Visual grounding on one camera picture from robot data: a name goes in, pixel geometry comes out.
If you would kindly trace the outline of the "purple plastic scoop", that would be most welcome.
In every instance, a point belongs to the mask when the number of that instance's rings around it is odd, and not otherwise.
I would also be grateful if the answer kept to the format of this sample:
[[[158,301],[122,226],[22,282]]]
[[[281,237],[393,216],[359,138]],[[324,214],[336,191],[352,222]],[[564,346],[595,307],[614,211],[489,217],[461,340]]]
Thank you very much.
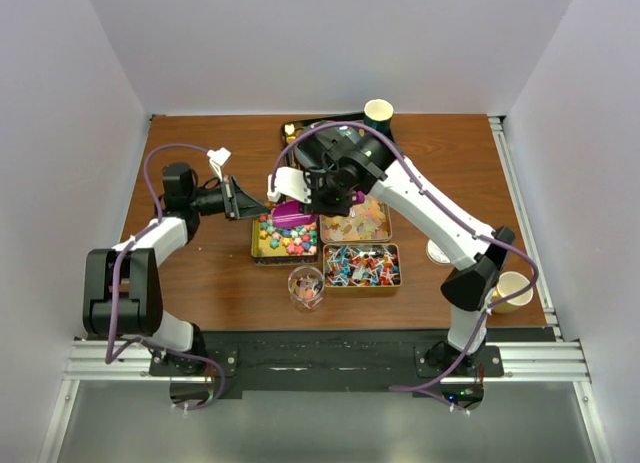
[[[328,204],[320,202],[319,215],[304,215],[299,212],[300,202],[292,200],[277,204],[271,213],[271,219],[276,227],[293,228],[314,223],[319,216],[348,216],[353,206],[359,205],[364,201],[365,194],[357,191],[338,203]]]

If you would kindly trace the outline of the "gold tin of star candies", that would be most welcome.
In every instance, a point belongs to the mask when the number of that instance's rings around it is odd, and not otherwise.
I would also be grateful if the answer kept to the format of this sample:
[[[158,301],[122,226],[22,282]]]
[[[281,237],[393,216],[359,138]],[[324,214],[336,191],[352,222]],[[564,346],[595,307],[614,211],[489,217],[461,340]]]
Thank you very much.
[[[312,264],[319,251],[318,220],[292,228],[275,225],[270,215],[252,222],[250,255],[257,265]]]

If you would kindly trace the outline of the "clear glass jar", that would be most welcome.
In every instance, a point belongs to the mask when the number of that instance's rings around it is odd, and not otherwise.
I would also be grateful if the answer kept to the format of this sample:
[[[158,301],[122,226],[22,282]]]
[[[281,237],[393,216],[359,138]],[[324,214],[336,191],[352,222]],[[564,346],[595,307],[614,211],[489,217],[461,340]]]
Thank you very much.
[[[325,296],[323,273],[311,265],[301,265],[292,270],[287,280],[291,304],[300,312],[311,313],[320,308]]]

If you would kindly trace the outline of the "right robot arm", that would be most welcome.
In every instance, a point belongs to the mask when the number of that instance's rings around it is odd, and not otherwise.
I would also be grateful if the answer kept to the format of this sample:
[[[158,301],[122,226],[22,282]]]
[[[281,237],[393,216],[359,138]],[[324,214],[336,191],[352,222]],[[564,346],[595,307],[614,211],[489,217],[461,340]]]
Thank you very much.
[[[279,166],[269,197],[287,196],[304,215],[349,215],[370,195],[388,205],[434,241],[453,268],[441,285],[451,306],[445,362],[459,376],[481,363],[490,293],[497,283],[513,232],[474,218],[435,188],[387,133],[354,121],[308,127],[283,150],[294,167]]]

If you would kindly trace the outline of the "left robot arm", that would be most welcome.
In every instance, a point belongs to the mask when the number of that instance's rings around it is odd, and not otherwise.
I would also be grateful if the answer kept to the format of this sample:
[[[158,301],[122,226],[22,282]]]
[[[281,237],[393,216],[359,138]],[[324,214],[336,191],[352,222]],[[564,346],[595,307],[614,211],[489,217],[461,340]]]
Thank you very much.
[[[139,342],[161,362],[196,375],[210,365],[201,331],[165,310],[159,268],[193,240],[203,217],[222,214],[237,221],[270,210],[232,176],[216,177],[213,186],[199,184],[194,169],[184,162],[164,168],[162,185],[156,214],[143,230],[111,248],[88,253],[83,324],[88,334],[106,340],[106,363]]]

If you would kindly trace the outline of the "tin of gummy candies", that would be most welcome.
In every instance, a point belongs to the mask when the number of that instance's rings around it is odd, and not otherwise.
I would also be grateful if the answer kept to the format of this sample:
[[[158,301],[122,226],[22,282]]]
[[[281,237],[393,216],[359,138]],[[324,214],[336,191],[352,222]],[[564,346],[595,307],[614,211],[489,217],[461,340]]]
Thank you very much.
[[[320,238],[326,243],[388,242],[392,237],[389,208],[367,197],[348,216],[320,218]]]

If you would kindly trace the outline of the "blue ceramic plate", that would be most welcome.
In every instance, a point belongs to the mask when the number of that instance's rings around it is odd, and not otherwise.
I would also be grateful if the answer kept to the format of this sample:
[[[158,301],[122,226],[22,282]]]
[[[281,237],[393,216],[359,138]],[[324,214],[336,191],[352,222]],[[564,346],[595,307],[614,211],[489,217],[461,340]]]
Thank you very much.
[[[321,142],[312,134],[294,148],[294,157],[298,166],[303,170],[319,169],[322,167],[323,151],[324,147]]]

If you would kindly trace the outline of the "tin of lollipops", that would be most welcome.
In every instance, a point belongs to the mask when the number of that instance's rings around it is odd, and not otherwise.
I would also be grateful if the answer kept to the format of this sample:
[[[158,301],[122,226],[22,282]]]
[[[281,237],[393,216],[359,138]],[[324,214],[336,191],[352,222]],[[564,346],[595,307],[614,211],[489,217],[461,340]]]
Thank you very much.
[[[390,296],[402,284],[399,248],[393,243],[325,245],[325,287],[337,294]]]

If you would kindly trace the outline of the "gold spoon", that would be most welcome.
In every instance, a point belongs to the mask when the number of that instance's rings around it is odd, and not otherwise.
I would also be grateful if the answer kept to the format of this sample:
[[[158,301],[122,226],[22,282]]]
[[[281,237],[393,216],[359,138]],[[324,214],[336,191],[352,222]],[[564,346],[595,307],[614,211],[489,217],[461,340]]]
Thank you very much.
[[[297,129],[293,124],[285,124],[284,127],[284,141],[286,144],[292,143],[296,138]]]

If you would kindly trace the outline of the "black serving tray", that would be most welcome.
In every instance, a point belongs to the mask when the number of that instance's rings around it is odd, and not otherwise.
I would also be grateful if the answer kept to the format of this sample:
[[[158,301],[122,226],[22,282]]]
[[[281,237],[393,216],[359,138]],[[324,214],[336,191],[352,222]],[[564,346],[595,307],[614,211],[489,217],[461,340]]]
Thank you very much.
[[[348,152],[360,146],[361,141],[369,143],[374,140],[374,137],[366,131],[348,125],[349,122],[365,123],[364,113],[356,112],[307,117],[285,122],[280,129],[283,146],[286,147],[306,131],[330,121],[339,122],[339,125],[319,131],[305,139],[297,146],[296,152],[318,156],[328,152]]]

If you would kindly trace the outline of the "dark green cup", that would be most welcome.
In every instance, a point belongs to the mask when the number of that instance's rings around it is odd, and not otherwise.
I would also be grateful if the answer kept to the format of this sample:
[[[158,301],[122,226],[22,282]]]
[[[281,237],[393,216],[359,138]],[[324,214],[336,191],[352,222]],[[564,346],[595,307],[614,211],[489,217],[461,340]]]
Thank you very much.
[[[389,134],[394,116],[393,105],[384,99],[372,99],[365,103],[363,123],[374,130]]]

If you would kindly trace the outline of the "silver jar lid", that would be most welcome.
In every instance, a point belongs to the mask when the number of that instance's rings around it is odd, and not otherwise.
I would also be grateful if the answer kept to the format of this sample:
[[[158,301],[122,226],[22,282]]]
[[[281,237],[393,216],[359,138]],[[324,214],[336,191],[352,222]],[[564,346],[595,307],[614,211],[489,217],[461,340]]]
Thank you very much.
[[[450,259],[443,250],[431,239],[426,244],[426,254],[430,260],[439,265],[449,265]]]

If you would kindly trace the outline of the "yellow mug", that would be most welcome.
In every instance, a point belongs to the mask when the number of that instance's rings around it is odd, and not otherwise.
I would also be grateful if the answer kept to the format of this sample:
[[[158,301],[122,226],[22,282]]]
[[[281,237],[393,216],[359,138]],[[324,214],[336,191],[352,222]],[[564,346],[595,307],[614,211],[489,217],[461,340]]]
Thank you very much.
[[[507,271],[500,275],[493,288],[490,303],[493,304],[501,298],[508,297],[490,309],[492,314],[508,314],[528,305],[534,296],[534,290],[529,287],[530,280],[523,274],[515,271]]]

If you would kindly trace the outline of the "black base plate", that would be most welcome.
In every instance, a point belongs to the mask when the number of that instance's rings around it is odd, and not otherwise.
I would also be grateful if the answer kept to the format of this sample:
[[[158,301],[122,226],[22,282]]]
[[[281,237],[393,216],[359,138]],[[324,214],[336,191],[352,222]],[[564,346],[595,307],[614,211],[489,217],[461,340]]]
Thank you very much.
[[[199,342],[226,376],[224,395],[246,391],[385,392],[441,374],[460,385],[504,374],[497,346],[462,354],[443,329],[205,331]]]

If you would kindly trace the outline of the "aluminium frame rail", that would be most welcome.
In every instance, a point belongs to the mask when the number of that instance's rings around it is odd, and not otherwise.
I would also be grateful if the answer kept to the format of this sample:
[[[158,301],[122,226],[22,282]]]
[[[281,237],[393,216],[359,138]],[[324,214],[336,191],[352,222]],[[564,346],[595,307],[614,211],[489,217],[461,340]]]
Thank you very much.
[[[203,378],[144,348],[113,365],[71,350],[44,462],[608,462],[582,347],[552,327],[495,329],[504,374],[442,387],[463,405],[385,392],[246,391],[203,410]]]

